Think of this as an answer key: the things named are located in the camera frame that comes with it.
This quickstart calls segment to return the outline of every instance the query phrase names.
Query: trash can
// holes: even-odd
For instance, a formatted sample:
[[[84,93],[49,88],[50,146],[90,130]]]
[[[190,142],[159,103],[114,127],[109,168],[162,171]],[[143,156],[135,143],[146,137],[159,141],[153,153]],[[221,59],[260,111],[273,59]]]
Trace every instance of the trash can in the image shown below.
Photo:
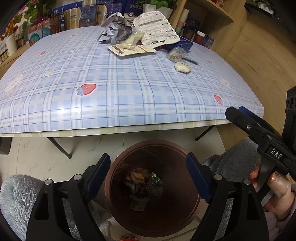
[[[186,151],[164,140],[137,143],[122,152],[111,164],[105,182],[108,208],[128,231],[144,237],[163,237],[185,228],[197,215],[200,198],[186,168]],[[130,208],[123,188],[128,172],[145,168],[163,178],[160,198],[149,200],[144,211]]]

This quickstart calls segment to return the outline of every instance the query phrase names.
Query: black table leg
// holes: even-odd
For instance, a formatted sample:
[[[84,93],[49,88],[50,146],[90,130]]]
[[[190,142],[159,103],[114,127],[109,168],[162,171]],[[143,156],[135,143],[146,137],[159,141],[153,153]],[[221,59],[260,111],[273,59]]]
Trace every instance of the black table leg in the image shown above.
[[[61,152],[67,157],[67,158],[69,158],[69,159],[72,158],[72,155],[69,154],[68,152],[66,152],[66,151],[64,150],[64,148],[61,147],[60,144],[57,143],[57,141],[56,141],[53,137],[48,137],[48,140],[50,140],[50,142],[51,142],[52,144],[54,144],[55,147],[56,147],[57,149],[59,149],[59,150],[60,150],[60,151],[61,151]]]
[[[203,133],[201,133],[197,138],[195,138],[196,141],[198,141],[200,138],[202,138],[205,134],[207,134],[214,126],[210,126],[207,128]]]

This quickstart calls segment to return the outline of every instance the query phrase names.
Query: plaid tablecloth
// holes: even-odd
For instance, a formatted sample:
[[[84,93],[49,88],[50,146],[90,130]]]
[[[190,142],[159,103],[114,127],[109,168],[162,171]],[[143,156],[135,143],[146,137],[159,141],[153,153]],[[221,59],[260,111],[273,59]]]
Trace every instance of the plaid tablecloth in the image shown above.
[[[42,38],[0,81],[0,133],[59,131],[225,119],[229,106],[263,116],[239,74],[194,44],[192,71],[157,51],[119,57],[97,38],[100,26]]]

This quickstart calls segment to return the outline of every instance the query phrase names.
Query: white lid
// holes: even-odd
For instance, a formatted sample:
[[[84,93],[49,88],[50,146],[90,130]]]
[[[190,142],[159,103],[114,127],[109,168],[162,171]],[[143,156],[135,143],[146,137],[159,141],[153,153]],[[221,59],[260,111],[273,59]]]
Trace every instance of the white lid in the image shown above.
[[[202,32],[199,32],[199,31],[196,31],[196,34],[198,34],[199,36],[202,36],[202,37],[204,37],[204,36],[205,36],[205,34],[204,34],[204,33],[202,33]]]

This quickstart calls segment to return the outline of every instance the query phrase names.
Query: white flower pot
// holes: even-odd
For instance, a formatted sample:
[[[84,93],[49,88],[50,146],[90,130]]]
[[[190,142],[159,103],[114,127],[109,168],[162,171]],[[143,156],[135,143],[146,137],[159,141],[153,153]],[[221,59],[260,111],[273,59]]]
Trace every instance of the white flower pot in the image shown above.
[[[15,35],[12,34],[6,39],[6,46],[9,56],[11,56],[15,51],[17,51],[17,43],[15,42]]]
[[[152,11],[160,11],[166,17],[166,19],[168,19],[172,14],[173,10],[167,7],[161,7],[159,9],[156,9],[155,5],[150,5],[148,3],[143,4],[143,12],[152,12]]]

